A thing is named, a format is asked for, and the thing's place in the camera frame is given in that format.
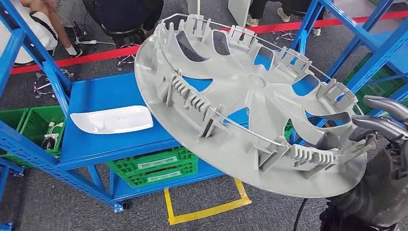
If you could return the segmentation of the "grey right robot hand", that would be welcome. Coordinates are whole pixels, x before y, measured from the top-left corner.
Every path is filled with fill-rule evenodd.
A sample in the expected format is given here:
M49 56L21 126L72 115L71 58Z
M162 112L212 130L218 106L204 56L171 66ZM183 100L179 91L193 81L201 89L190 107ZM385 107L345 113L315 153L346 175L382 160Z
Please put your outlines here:
M369 144L381 134L389 143L367 163L358 185L328 198L319 216L321 231L397 231L408 215L408 109L381 96L366 95L363 101L389 117L352 116L357 129L349 139Z

